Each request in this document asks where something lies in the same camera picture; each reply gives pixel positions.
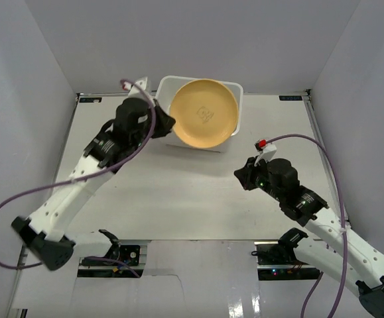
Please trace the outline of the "yellow plastic plate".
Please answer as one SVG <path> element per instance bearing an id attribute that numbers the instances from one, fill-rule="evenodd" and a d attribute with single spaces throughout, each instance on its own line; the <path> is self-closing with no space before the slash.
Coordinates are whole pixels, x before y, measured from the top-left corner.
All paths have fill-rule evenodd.
<path id="1" fill-rule="evenodd" d="M 188 146 L 209 149 L 223 144 L 239 123 L 239 106 L 233 92 L 213 79 L 196 79 L 183 85 L 170 103 L 174 132 Z"/>

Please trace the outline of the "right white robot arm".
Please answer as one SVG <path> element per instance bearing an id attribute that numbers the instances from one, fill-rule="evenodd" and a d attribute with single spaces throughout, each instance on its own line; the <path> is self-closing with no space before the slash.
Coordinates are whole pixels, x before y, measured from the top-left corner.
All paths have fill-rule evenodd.
<path id="1" fill-rule="evenodd" d="M 280 210 L 302 229 L 292 229 L 282 237 L 279 257 L 287 264 L 298 260 L 311 264 L 330 277 L 341 280 L 373 317 L 384 317 L 384 254 L 362 239 L 317 193 L 300 184 L 298 172 L 283 158 L 266 161 L 247 159 L 234 176 L 243 189 L 260 189 L 279 203 Z M 316 249 L 307 230 L 322 239 L 331 251 Z"/>

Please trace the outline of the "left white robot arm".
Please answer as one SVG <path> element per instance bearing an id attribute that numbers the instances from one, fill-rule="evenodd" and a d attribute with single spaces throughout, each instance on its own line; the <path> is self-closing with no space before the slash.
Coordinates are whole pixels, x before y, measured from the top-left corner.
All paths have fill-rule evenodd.
<path id="1" fill-rule="evenodd" d="M 151 138 L 169 134 L 175 119 L 167 115 L 157 100 L 153 107 L 137 97 L 128 97 L 85 147 L 68 184 L 57 189 L 28 217 L 11 223 L 26 247 L 50 271 L 63 267 L 71 257 L 93 262 L 120 261 L 119 239 L 105 229 L 82 235 L 67 234 L 68 227 L 92 195 L 108 182 L 132 155 Z"/>

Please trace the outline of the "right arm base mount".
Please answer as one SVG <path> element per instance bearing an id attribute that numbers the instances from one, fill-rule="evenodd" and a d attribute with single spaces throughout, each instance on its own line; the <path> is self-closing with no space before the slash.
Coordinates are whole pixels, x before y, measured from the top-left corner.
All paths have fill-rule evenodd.
<path id="1" fill-rule="evenodd" d="M 251 255 L 257 261 L 257 273 L 260 282 L 316 280 L 320 271 L 295 256 L 294 250 L 308 235 L 297 228 L 287 231 L 277 241 L 254 242 Z"/>

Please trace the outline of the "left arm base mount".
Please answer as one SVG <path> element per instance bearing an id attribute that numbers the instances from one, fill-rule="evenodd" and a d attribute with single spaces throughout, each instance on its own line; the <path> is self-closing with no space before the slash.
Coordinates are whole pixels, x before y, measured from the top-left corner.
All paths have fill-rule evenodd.
<path id="1" fill-rule="evenodd" d="M 140 278 L 141 250 L 139 244 L 123 244 L 105 229 L 98 231 L 110 243 L 104 255 L 86 256 L 80 260 L 79 277 L 89 278 Z"/>

